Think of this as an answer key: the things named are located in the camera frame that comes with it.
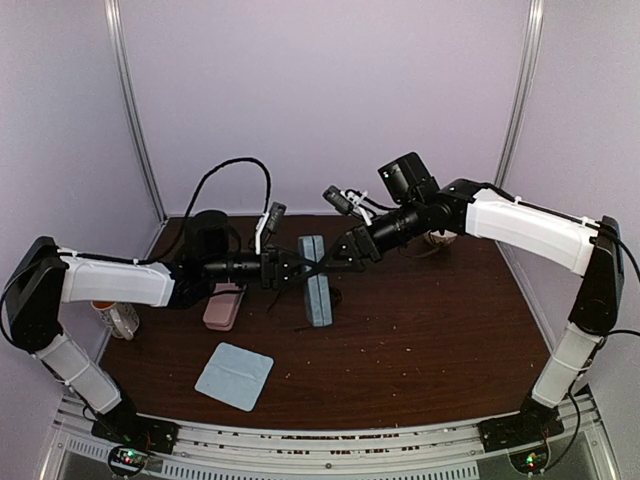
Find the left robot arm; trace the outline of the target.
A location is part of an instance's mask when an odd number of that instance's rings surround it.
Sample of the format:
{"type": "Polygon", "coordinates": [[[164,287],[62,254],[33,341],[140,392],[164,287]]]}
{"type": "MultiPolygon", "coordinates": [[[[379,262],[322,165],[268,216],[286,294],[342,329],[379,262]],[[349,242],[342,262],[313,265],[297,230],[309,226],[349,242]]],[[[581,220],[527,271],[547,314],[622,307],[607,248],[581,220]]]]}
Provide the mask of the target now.
{"type": "Polygon", "coordinates": [[[97,301],[182,310],[213,296],[219,283],[258,283],[276,290],[320,269],[319,263],[279,246],[243,249],[239,233],[218,210],[186,219],[177,240],[180,247],[165,262],[81,254],[41,236],[3,292],[10,342],[75,390],[123,444],[143,436],[143,421],[128,395],[65,332],[58,319],[61,304],[97,301]]]}

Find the pink glasses case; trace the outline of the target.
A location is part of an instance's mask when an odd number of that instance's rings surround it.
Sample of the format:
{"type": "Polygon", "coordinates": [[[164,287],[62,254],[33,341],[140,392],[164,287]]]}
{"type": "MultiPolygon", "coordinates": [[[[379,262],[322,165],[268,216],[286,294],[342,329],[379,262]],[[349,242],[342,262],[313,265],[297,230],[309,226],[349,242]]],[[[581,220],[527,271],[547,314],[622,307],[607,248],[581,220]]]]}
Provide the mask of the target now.
{"type": "Polygon", "coordinates": [[[218,284],[203,314],[206,328],[230,331],[236,321],[245,289],[234,284],[218,284]]]}

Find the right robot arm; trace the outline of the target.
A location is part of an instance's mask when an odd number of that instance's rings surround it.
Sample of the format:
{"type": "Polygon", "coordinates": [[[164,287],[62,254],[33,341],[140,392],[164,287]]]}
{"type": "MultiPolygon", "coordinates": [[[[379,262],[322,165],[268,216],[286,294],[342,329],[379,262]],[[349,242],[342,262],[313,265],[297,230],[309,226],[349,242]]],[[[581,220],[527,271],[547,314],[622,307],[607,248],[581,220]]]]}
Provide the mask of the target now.
{"type": "Polygon", "coordinates": [[[458,179],[441,187],[415,152],[378,174],[395,208],[339,236],[319,260],[321,272],[361,271],[365,262],[379,262],[386,252],[439,231],[508,244],[581,277],[568,324],[513,419],[519,440],[535,440],[617,323],[624,285],[617,221],[555,212],[487,182],[458,179]]]}

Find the dark sunglasses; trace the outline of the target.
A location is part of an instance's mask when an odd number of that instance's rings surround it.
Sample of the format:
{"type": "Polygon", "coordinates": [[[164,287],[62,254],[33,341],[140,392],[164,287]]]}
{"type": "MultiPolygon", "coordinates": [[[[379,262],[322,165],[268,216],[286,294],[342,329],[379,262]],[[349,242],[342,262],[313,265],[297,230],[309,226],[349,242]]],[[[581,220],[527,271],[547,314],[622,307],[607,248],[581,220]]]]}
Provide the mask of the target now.
{"type": "MultiPolygon", "coordinates": [[[[284,295],[285,295],[284,290],[278,291],[275,298],[271,302],[271,304],[266,308],[266,312],[270,313],[276,307],[276,305],[279,303],[279,301],[282,299],[284,295]]],[[[341,291],[337,287],[330,286],[327,293],[323,293],[320,295],[320,304],[319,304],[320,307],[322,306],[325,307],[325,311],[326,313],[328,313],[329,319],[322,320],[322,321],[310,320],[309,321],[310,327],[320,328],[320,327],[332,325],[333,309],[339,306],[342,300],[343,300],[343,295],[341,291]]]]}

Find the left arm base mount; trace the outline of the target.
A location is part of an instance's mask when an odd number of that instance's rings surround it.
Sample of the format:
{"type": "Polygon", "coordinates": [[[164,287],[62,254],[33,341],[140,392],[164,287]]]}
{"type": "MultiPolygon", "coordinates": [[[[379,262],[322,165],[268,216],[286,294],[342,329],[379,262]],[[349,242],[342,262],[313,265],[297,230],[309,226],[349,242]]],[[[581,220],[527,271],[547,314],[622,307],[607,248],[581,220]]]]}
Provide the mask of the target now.
{"type": "Polygon", "coordinates": [[[92,436],[113,443],[106,462],[111,472],[121,478],[141,474],[160,460],[160,454],[171,454],[178,433],[179,426],[174,422],[145,417],[127,433],[98,421],[91,427],[92,436]]]}

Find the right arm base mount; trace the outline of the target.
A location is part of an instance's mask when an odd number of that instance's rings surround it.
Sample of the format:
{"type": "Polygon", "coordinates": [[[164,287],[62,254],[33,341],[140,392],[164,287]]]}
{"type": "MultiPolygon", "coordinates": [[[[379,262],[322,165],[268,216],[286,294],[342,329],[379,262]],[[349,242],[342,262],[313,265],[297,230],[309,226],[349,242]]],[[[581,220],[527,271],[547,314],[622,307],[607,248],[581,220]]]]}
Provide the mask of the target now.
{"type": "Polygon", "coordinates": [[[486,419],[478,424],[486,453],[506,451],[510,465],[520,474],[541,474],[551,464],[549,440],[563,434],[561,420],[545,424],[520,414],[486,419]]]}

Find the grey-blue glasses case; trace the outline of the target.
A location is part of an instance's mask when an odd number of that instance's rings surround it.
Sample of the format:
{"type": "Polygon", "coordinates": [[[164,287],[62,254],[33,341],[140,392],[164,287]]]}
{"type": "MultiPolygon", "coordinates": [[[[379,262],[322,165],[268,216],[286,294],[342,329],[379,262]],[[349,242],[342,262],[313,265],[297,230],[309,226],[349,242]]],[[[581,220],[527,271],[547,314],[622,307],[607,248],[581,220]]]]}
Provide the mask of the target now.
{"type": "MultiPolygon", "coordinates": [[[[301,236],[298,238],[298,251],[305,257],[320,261],[325,254],[324,239],[320,235],[301,236]]],[[[330,287],[328,276],[325,273],[314,276],[306,281],[304,298],[306,318],[310,320],[328,320],[325,307],[320,307],[320,295],[327,293],[330,287]]]]}

